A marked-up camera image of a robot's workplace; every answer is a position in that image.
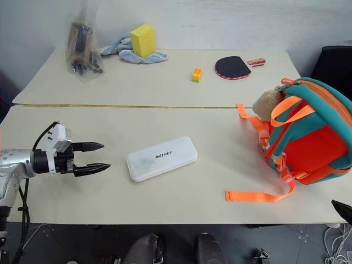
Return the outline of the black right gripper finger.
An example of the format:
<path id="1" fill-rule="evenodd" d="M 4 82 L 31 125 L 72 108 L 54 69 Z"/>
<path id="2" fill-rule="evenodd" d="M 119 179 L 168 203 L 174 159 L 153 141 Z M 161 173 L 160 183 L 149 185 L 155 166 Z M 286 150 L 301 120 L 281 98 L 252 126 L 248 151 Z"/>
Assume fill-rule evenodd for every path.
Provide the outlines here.
<path id="1" fill-rule="evenodd" d="M 348 223 L 352 223 L 352 207 L 336 200 L 331 201 L 337 213 Z"/>

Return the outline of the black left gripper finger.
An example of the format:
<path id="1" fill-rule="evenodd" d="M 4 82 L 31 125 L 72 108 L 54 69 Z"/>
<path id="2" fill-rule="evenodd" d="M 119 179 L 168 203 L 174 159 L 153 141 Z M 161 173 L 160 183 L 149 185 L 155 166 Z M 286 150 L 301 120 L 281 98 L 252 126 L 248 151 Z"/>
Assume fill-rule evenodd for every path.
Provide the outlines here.
<path id="1" fill-rule="evenodd" d="M 107 163 L 92 163 L 83 167 L 74 166 L 73 173 L 76 177 L 92 175 L 108 169 L 111 165 Z"/>
<path id="2" fill-rule="evenodd" d="M 71 144 L 73 152 L 90 152 L 102 148 L 104 148 L 104 145 L 97 142 L 75 142 Z"/>

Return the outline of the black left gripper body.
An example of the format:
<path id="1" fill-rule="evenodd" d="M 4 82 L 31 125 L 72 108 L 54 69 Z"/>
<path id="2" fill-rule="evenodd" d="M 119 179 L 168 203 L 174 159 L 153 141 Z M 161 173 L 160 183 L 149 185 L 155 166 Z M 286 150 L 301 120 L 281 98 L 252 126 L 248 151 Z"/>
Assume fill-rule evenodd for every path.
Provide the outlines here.
<path id="1" fill-rule="evenodd" d="M 75 173 L 76 166 L 74 164 L 74 150 L 75 143 L 72 143 L 64 152 L 56 152 L 56 156 L 54 157 L 56 173 Z"/>

